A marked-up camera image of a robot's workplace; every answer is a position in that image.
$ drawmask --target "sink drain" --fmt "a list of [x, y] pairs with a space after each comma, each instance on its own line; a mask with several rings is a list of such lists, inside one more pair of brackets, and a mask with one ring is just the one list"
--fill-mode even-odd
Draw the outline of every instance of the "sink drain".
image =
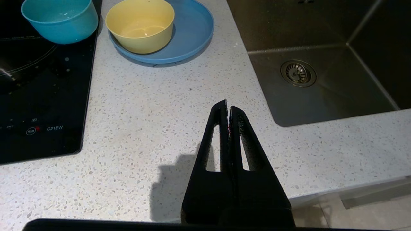
[[308, 87], [317, 79], [314, 69], [308, 63], [299, 60], [290, 60], [281, 66], [283, 78], [297, 87]]

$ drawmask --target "white terrazzo countertop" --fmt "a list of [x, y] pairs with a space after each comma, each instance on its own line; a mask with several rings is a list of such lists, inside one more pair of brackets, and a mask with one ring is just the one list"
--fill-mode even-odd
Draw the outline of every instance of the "white terrazzo countertop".
[[[116, 2], [104, 0], [103, 18]], [[130, 62], [103, 26], [82, 151], [0, 166], [0, 230], [41, 217], [177, 219], [210, 109], [223, 99], [246, 112], [289, 198], [411, 175], [411, 110], [278, 126], [227, 3], [201, 2], [214, 37], [176, 66]]]

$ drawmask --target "sink basin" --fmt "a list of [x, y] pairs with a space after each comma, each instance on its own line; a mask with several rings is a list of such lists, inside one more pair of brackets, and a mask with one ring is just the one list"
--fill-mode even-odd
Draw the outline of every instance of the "sink basin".
[[407, 0], [227, 0], [283, 127], [411, 108]]

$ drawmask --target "bowl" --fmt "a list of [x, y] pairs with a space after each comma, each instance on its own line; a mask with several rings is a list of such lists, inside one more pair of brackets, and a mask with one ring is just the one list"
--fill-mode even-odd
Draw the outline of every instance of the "bowl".
[[124, 0], [110, 9], [106, 26], [127, 50], [147, 54], [165, 47], [173, 32], [174, 9], [164, 0]]
[[25, 0], [21, 13], [41, 36], [57, 44], [89, 37], [99, 22], [92, 0]]

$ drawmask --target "blue plate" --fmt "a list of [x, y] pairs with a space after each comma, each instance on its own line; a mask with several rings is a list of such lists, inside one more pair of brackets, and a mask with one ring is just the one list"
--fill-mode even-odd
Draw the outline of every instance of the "blue plate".
[[212, 37], [214, 19], [210, 11], [196, 0], [166, 0], [175, 12], [173, 35], [161, 50], [136, 54], [126, 50], [109, 32], [110, 40], [125, 56], [146, 63], [164, 64], [184, 60], [204, 48]]

